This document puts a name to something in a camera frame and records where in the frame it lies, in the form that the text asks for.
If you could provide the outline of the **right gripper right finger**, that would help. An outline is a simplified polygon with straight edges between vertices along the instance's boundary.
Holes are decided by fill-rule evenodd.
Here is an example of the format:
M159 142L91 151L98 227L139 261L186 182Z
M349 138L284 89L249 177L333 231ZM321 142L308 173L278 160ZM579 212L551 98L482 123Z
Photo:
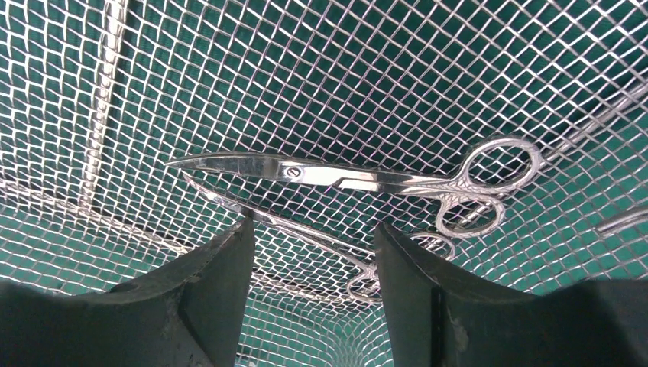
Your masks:
M390 224L374 232L397 366L645 366L647 283L587 280L517 291L423 249Z

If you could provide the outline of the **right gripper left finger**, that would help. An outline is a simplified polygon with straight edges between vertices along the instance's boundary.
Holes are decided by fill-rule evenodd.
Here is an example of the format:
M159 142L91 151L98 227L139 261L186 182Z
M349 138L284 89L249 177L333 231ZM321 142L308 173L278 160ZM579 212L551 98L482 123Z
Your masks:
M244 219L105 293L1 284L3 366L233 366L255 252Z

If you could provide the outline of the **steel scissors blade pair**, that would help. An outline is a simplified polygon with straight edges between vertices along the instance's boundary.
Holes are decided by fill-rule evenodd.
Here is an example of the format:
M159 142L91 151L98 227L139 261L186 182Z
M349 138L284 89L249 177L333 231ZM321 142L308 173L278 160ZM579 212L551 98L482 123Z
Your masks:
M497 184L481 183L470 175L471 167L480 156L496 148L516 148L529 156L529 163L513 180ZM166 166L180 169L234 174L277 182L353 189L376 193L417 196L440 202L435 226L443 235L471 238L492 232L505 218L505 206L499 196L519 190L538 174L543 156L534 143L514 135L495 136L475 145L450 176L423 175L375 167L331 164L305 158L257 153L220 152L201 153L166 162ZM477 228L452 229L444 222L446 213L463 204L479 202L492 206L494 218Z

